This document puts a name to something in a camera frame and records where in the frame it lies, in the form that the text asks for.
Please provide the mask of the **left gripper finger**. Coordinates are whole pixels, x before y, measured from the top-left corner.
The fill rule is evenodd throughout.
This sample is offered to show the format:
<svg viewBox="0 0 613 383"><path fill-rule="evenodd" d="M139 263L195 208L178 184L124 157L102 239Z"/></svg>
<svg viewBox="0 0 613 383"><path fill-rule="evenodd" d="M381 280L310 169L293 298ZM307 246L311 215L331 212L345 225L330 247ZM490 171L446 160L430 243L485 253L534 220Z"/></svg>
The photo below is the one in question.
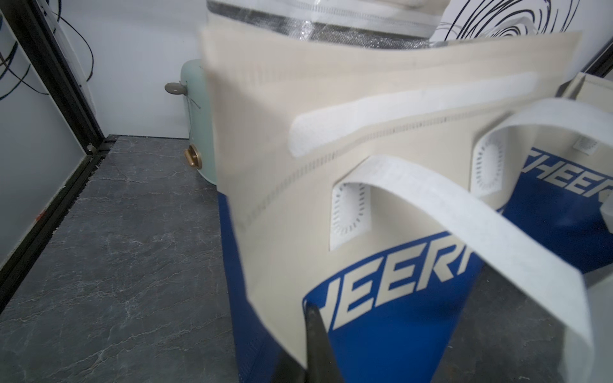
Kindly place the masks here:
<svg viewBox="0 0 613 383"><path fill-rule="evenodd" d="M335 354L328 338L319 308L307 303L304 309L306 323L306 382L343 383Z"/></svg>

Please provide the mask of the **takeout bag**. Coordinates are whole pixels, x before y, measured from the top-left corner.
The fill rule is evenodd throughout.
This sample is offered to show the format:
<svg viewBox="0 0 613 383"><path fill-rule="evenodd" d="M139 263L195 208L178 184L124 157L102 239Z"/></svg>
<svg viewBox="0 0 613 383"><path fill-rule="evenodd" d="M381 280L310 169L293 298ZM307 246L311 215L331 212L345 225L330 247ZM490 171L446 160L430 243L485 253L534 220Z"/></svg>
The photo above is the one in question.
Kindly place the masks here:
<svg viewBox="0 0 613 383"><path fill-rule="evenodd" d="M540 128L504 211L551 252L589 273L612 262L612 146L557 127Z"/></svg>
<svg viewBox="0 0 613 383"><path fill-rule="evenodd" d="M564 325L568 380L590 378L581 273L503 216L540 128L588 132L555 96L579 39L396 50L203 28L244 295L305 375L312 303L344 382L428 382L488 265Z"/></svg>

